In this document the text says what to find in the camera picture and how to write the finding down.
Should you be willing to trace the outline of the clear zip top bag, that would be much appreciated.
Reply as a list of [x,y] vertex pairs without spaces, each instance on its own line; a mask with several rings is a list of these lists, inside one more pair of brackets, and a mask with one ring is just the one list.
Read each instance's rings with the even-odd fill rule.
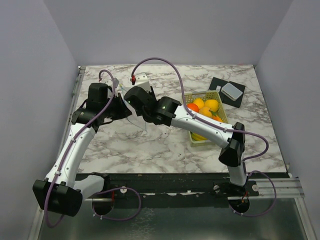
[[125,94],[127,93],[127,91],[129,90],[130,88],[125,86],[123,83],[120,83],[118,85],[118,90],[121,92],[121,96],[123,98],[123,101],[124,101],[124,104],[125,106],[132,112],[132,114],[130,116],[127,117],[127,120],[132,124],[132,125],[135,125],[136,127],[144,130],[144,131],[147,131],[147,124],[146,122],[143,120],[143,117],[142,116],[138,116],[135,109],[129,104],[128,101],[126,101],[124,99],[125,97]]

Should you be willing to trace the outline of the orange toy orange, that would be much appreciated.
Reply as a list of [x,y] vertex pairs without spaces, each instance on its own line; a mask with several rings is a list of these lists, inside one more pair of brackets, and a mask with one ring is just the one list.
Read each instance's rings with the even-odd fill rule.
[[198,107],[198,105],[196,105],[195,103],[188,103],[187,105],[186,105],[190,110],[192,110],[192,111],[194,111],[194,112],[196,112],[196,113],[198,113],[199,112],[199,107]]

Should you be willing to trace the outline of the green perforated plastic basket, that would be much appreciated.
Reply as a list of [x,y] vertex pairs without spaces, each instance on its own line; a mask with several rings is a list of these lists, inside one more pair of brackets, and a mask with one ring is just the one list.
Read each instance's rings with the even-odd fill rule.
[[228,119],[227,119],[227,116],[226,116],[226,113],[225,113],[225,110],[223,107],[222,100],[221,100],[220,95],[217,91],[210,90],[210,91],[203,91],[203,92],[192,92],[192,93],[190,92],[190,93],[185,93],[184,97],[185,97],[186,105],[193,103],[193,101],[197,98],[201,98],[204,102],[209,99],[217,100],[219,102],[218,111],[217,112],[211,111],[211,112],[213,115],[218,115],[223,120],[223,123],[225,123],[225,124],[228,123]]

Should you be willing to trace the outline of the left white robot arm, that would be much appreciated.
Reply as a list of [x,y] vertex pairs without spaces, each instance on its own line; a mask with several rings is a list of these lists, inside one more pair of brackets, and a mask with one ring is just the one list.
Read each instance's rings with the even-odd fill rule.
[[94,194],[103,198],[111,190],[105,173],[91,173],[77,180],[77,172],[85,151],[105,119],[120,120],[131,115],[114,86],[92,83],[85,102],[72,114],[65,145],[52,169],[43,180],[32,186],[42,210],[75,216],[82,202]]

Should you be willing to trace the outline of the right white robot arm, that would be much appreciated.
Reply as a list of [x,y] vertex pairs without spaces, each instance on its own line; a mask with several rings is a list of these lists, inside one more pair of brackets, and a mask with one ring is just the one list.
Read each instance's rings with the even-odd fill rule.
[[186,108],[178,100],[164,96],[157,100],[155,94],[139,86],[124,95],[138,116],[147,123],[166,125],[199,134],[221,148],[218,160],[227,166],[230,191],[240,196],[248,189],[247,172],[243,164],[245,150],[244,125],[213,120]]

